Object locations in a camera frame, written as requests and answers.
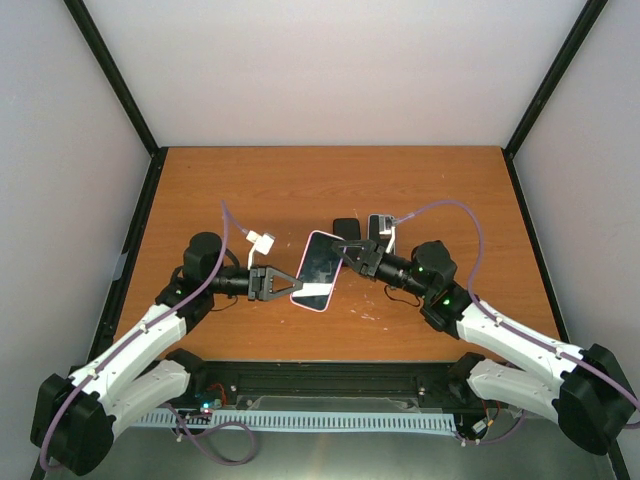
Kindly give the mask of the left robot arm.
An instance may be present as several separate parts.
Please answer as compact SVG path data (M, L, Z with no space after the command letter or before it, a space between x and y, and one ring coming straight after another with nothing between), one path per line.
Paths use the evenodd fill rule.
M169 284L123 337L68 377L53 374L42 383L31 428L42 469L85 475L150 411L206 395L204 361L172 346L210 313L215 295L271 301L302 289L300 280L271 266L226 266L226 242L212 232L193 236Z

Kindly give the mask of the black phone case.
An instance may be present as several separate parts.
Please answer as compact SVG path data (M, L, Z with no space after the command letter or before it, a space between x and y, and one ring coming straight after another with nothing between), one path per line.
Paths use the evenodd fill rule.
M360 222L357 218L336 218L332 223L332 233L344 240L360 240Z

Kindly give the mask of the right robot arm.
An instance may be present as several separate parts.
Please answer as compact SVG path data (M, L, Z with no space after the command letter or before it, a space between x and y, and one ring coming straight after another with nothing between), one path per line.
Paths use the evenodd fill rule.
M457 266L442 242L415 247L409 259L373 240L338 240L331 248L360 276L421 299L420 312L434 330L506 360L481 359L470 368L464 381L476 397L544 417L595 455L609 452L638 410L610 350L554 340L495 310L456 282Z

